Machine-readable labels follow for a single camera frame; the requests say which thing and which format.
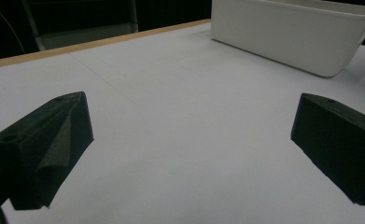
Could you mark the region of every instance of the white container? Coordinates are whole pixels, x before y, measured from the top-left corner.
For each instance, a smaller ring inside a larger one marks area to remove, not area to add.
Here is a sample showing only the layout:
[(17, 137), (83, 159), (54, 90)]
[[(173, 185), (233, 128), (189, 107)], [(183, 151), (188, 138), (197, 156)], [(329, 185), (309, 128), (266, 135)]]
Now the white container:
[(213, 0), (212, 37), (322, 77), (365, 38), (365, 7), (318, 0)]

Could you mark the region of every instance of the dark background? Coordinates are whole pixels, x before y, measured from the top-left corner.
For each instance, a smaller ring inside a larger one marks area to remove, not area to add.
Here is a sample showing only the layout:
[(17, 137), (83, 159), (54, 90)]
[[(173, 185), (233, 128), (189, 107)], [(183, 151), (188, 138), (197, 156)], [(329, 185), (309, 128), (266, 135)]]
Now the dark background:
[[(139, 31), (209, 19), (211, 0), (135, 0)], [(365, 0), (331, 0), (365, 5)], [(129, 0), (28, 0), (40, 35), (131, 21)], [(38, 51), (20, 0), (0, 0), (0, 11), (25, 49), (0, 17), (0, 58)]]

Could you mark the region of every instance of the black plastic part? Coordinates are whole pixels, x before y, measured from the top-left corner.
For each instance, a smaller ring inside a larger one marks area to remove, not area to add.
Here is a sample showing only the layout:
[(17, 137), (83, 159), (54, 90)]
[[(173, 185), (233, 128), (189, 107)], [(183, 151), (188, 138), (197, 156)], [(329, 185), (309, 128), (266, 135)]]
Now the black plastic part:
[(291, 139), (353, 203), (365, 205), (365, 115), (303, 93)]
[(84, 92), (57, 97), (0, 132), (0, 169), (14, 208), (49, 206), (92, 141)]

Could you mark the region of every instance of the white tabletop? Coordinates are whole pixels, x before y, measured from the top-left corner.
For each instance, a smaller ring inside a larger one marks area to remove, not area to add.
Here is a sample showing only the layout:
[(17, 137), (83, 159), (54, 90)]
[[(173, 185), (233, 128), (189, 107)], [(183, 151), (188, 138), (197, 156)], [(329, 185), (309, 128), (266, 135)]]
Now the white tabletop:
[(210, 23), (0, 67), (0, 131), (85, 91), (94, 142), (31, 223), (365, 223), (290, 140), (302, 92), (365, 114), (365, 47), (317, 77), (211, 39)]

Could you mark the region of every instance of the wooden table edge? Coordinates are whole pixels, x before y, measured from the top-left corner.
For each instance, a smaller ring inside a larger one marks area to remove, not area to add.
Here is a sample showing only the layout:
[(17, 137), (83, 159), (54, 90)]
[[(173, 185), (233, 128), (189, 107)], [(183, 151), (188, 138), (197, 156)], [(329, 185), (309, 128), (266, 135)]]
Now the wooden table edge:
[(157, 34), (169, 32), (169, 31), (174, 31), (174, 30), (184, 29), (184, 28), (188, 28), (188, 27), (192, 27), (192, 26), (196, 26), (196, 25), (205, 24), (210, 21), (211, 20), (209, 20), (209, 19), (201, 20), (201, 21), (191, 21), (191, 22), (182, 23), (182, 24), (178, 24), (178, 25), (162, 27), (162, 28), (158, 28), (158, 29), (154, 29), (154, 30), (138, 32), (138, 33), (134, 33), (134, 34), (130, 34), (130, 35), (120, 35), (120, 36), (115, 36), (115, 37), (111, 37), (111, 38), (107, 38), (107, 39), (96, 40), (96, 41), (92, 41), (92, 42), (72, 45), (72, 46), (58, 48), (58, 49), (49, 49), (49, 50), (39, 51), (39, 52), (35, 52), (35, 53), (14, 56), (14, 57), (10, 57), (10, 58), (4, 58), (4, 59), (0, 59), (0, 67), (6, 66), (6, 65), (11, 65), (11, 64), (17, 64), (17, 63), (26, 63), (26, 62), (30, 62), (30, 61), (37, 60), (37, 59), (48, 58), (48, 57), (61, 55), (61, 54), (65, 54), (65, 53), (70, 53), (70, 52), (83, 50), (83, 49), (91, 49), (91, 48), (100, 47), (103, 45), (114, 44), (114, 43), (127, 41), (127, 40), (131, 40), (131, 39), (136, 39), (136, 38), (144, 37), (144, 36), (148, 36), (148, 35), (157, 35)]

